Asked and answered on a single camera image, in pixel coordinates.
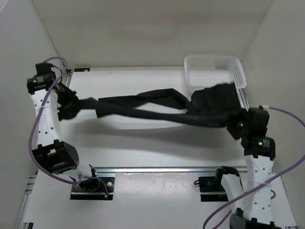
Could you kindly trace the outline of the black trousers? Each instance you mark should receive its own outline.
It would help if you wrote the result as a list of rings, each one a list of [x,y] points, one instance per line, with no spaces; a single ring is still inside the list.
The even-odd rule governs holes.
[[[94,99],[65,98],[66,106],[58,110],[58,119],[69,120],[81,110],[95,110],[98,118],[120,115],[138,119],[164,120],[186,125],[223,128],[235,115],[244,116],[234,83],[222,83],[193,92],[188,100],[173,88],[147,91],[137,95],[115,96]],[[183,114],[167,114],[140,110],[148,103],[185,110]]]

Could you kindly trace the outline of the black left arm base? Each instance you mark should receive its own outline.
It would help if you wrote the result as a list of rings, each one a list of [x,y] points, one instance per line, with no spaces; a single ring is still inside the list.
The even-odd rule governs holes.
[[[104,181],[108,193],[105,192],[105,186],[100,180],[87,179],[78,185],[72,185],[71,200],[113,200],[115,187],[115,174],[98,174]]]

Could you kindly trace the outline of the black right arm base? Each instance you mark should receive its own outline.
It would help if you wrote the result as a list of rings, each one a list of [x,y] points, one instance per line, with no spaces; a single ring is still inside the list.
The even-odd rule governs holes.
[[[227,202],[227,194],[216,177],[198,177],[193,182],[199,187],[201,202]]]

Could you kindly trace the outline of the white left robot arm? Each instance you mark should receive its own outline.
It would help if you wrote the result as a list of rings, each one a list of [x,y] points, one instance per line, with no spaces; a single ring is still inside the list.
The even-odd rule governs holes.
[[[32,133],[37,132],[37,145],[30,149],[31,158],[39,169],[50,175],[66,175],[70,183],[80,182],[89,191],[95,191],[100,179],[91,165],[80,161],[77,150],[64,141],[60,121],[65,119],[63,110],[78,101],[76,92],[61,83],[52,70],[53,64],[42,62],[35,65],[36,75],[27,80],[36,119]]]

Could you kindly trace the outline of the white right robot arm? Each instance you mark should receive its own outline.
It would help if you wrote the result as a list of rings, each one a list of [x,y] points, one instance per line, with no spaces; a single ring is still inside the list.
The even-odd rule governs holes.
[[[238,171],[222,167],[223,174],[214,178],[214,186],[226,191],[231,203],[231,229],[275,229],[271,210],[271,187],[275,159],[275,141],[266,136],[269,113],[262,107],[242,109],[229,118],[227,130],[241,140],[247,168],[247,190],[243,189]]]

